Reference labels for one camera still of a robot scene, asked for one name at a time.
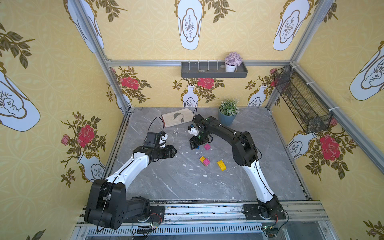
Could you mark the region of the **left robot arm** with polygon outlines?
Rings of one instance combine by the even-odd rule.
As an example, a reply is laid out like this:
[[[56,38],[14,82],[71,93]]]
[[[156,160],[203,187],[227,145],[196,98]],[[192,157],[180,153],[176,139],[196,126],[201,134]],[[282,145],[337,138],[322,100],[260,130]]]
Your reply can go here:
[[[90,190],[84,221],[97,227],[118,229],[125,220],[144,221],[150,217],[150,200],[127,199],[127,190],[139,173],[155,160],[171,159],[177,150],[167,145],[168,135],[149,132],[143,145],[133,150],[129,160],[106,179],[96,180]]]

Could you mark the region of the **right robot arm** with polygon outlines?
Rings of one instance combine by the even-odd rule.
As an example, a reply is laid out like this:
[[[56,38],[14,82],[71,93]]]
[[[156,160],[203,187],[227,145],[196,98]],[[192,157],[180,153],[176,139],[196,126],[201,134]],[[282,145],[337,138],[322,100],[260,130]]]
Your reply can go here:
[[[216,118],[210,116],[203,118],[198,114],[193,117],[193,124],[188,127],[190,134],[194,135],[190,139],[191,149],[210,142],[212,135],[223,139],[232,147],[234,161],[243,167],[249,176],[251,183],[257,194],[257,201],[260,211],[265,212],[265,217],[274,215],[278,208],[281,207],[278,197],[267,183],[267,180],[261,170],[259,163],[259,149],[255,146],[251,134],[247,131],[235,131],[222,123]]]

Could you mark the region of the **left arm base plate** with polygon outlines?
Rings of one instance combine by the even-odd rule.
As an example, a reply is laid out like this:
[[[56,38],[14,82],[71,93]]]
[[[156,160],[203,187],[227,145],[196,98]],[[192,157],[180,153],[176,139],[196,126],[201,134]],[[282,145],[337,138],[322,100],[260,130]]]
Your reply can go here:
[[[159,223],[165,219],[165,206],[150,206],[143,215],[133,217],[134,223]]]

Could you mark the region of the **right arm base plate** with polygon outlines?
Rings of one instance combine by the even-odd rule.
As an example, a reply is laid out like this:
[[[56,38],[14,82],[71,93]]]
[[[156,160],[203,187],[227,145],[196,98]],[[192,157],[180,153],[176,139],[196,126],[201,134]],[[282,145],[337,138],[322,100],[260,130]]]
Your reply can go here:
[[[245,204],[242,213],[246,220],[286,220],[287,215],[281,204]]]

